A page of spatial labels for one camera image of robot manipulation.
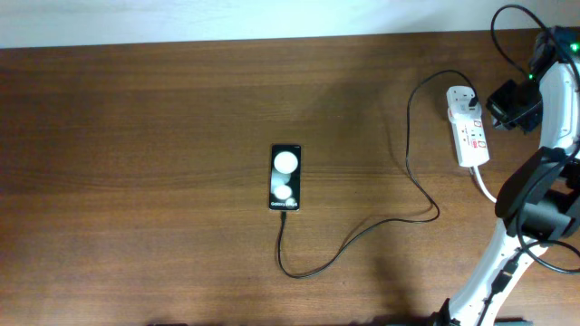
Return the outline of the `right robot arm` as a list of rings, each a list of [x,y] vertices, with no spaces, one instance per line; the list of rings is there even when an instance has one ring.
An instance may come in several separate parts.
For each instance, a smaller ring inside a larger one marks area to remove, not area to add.
[[[579,228],[579,54],[575,32],[555,26],[537,36],[528,95],[503,110],[506,125],[541,113],[539,150],[500,189],[492,239],[466,285],[430,317],[432,325],[492,325],[519,279],[550,246]]]

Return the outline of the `black smartphone with lit screen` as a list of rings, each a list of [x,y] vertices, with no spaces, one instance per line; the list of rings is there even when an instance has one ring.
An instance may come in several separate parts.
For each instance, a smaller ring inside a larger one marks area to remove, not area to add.
[[[275,211],[298,211],[301,204],[302,148],[296,144],[271,147],[268,207]]]

